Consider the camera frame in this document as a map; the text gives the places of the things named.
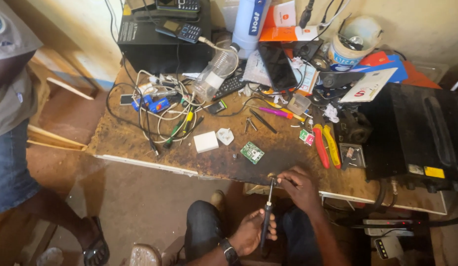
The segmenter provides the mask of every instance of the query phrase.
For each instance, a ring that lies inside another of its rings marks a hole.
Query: denim shorts
[[[0,213],[19,206],[42,189],[27,169],[27,125],[28,119],[0,136]]]

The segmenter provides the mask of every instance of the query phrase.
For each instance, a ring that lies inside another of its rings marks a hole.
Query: watch strap
[[[242,266],[242,264],[239,261],[239,256],[237,255],[236,250],[234,249],[234,247],[232,247],[227,238],[221,239],[221,241],[219,241],[219,246],[224,252],[224,255],[226,256],[226,261],[229,263],[229,265]]]

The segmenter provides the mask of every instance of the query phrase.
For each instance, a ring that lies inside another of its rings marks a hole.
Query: person
[[[271,214],[267,238],[277,233],[287,237],[284,265],[348,266],[326,214],[321,206],[317,183],[301,167],[295,166],[278,175],[295,206],[277,217]],[[185,255],[187,266],[240,265],[239,257],[252,253],[260,243],[264,210],[247,215],[236,233],[225,239],[218,210],[208,202],[194,202],[187,213]]]
[[[37,96],[25,66],[42,45],[0,0],[0,213],[17,207],[65,227],[83,248],[85,265],[100,266],[107,262],[109,250],[99,219],[79,218],[27,169],[27,125],[37,111]]]

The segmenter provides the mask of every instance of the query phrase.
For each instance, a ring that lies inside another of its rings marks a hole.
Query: water bottle
[[[239,64],[236,57],[236,53],[239,51],[237,44],[230,44],[230,40],[228,39],[216,45],[220,48],[234,50],[234,52],[216,50],[216,55],[194,81],[193,91],[207,102],[212,100],[222,82],[224,82],[232,70]]]
[[[240,0],[232,42],[240,47],[239,58],[247,59],[257,49],[272,0]]]

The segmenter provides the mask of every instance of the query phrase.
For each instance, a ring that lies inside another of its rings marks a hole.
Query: circuit board
[[[247,144],[240,150],[241,154],[244,154],[253,164],[256,164],[262,156],[265,154],[261,149],[257,148],[252,142]]]

